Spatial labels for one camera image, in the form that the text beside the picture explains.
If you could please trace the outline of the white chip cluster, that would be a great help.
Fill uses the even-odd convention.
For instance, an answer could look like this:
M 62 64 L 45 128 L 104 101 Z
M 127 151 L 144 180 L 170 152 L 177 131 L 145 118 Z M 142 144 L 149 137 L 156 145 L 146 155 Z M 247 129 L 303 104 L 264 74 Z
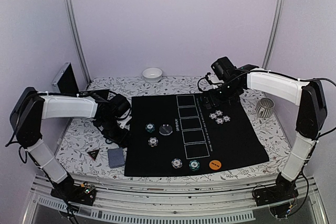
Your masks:
M 229 117 L 229 116 L 224 116 L 224 117 L 223 117 L 223 120 L 224 120 L 225 122 L 229 122 L 229 121 L 230 121 L 230 117 Z
M 217 118 L 216 119 L 216 123 L 217 124 L 223 124 L 224 123 L 224 120 L 222 118 Z
M 223 115 L 223 112 L 220 111 L 220 110 L 217 110 L 215 113 L 216 113 L 217 116 L 222 116 Z

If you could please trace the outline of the green chip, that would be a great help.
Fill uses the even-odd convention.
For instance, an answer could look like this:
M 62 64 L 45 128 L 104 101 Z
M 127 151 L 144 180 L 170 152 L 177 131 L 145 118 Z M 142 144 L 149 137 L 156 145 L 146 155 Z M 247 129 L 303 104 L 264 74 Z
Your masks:
M 145 130 L 149 133 L 153 133 L 155 131 L 155 125 L 153 123 L 148 123 L 145 126 Z
M 189 168 L 190 168 L 190 170 L 191 171 L 198 171 L 199 170 L 199 168 L 200 168 L 200 163 L 199 163 L 199 161 L 197 161 L 197 160 L 191 160 L 190 162 L 189 162 Z

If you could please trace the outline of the clear dealer button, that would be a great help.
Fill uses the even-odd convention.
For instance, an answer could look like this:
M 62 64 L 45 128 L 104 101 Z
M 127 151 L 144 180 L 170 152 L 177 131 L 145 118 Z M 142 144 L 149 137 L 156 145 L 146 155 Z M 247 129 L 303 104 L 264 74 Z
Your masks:
M 173 133 L 173 128 L 169 124 L 162 124 L 159 128 L 159 133 L 163 136 L 169 136 Z

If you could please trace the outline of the orange big blind button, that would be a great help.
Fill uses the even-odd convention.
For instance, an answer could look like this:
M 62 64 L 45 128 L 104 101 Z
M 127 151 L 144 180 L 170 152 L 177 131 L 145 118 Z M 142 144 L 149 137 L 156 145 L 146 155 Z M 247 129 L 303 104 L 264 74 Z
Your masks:
M 218 160 L 212 160 L 209 162 L 209 168 L 211 170 L 219 170 L 221 168 L 222 164 Z

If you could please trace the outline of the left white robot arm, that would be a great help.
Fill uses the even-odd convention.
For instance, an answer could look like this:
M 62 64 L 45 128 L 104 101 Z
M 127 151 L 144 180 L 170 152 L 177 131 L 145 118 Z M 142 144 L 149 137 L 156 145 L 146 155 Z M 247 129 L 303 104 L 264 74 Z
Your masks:
M 92 120 L 103 138 L 126 148 L 130 138 L 126 124 L 130 118 L 131 103 L 119 93 L 110 98 L 101 96 L 98 91 L 57 93 L 27 87 L 9 116 L 13 135 L 6 145 L 19 144 L 37 167 L 58 185 L 58 192 L 67 200 L 73 200 L 78 188 L 68 181 L 70 175 L 43 140 L 43 126 L 47 121 Z

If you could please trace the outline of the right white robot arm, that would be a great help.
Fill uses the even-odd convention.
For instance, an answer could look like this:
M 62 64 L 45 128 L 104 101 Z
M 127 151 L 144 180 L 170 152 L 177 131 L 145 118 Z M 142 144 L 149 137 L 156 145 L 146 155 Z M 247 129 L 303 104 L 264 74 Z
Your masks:
M 327 78 L 300 79 L 286 74 L 266 70 L 256 65 L 236 67 L 228 57 L 218 58 L 211 65 L 211 72 L 201 80 L 208 89 L 199 87 L 203 103 L 213 108 L 226 101 L 235 101 L 245 90 L 259 91 L 295 106 L 295 139 L 287 162 L 279 173 L 271 196 L 276 201 L 284 200 L 291 194 L 291 184 L 298 178 L 309 162 L 328 115 L 323 82 Z

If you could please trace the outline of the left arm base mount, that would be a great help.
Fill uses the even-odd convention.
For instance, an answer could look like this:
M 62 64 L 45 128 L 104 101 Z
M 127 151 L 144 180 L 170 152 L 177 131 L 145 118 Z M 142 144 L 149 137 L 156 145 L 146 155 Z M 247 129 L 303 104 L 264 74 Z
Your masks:
M 50 195 L 62 199 L 64 202 L 74 202 L 93 206 L 97 190 L 91 186 L 80 186 L 74 183 L 55 184 Z

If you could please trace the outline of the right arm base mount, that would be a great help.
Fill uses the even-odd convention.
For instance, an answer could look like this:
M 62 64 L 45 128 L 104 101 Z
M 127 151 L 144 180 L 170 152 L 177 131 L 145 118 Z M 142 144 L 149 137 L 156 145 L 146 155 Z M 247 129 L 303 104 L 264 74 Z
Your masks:
M 280 182 L 272 186 L 257 185 L 252 189 L 252 197 L 257 206 L 271 205 L 280 202 L 298 200 L 300 187 L 295 183 Z

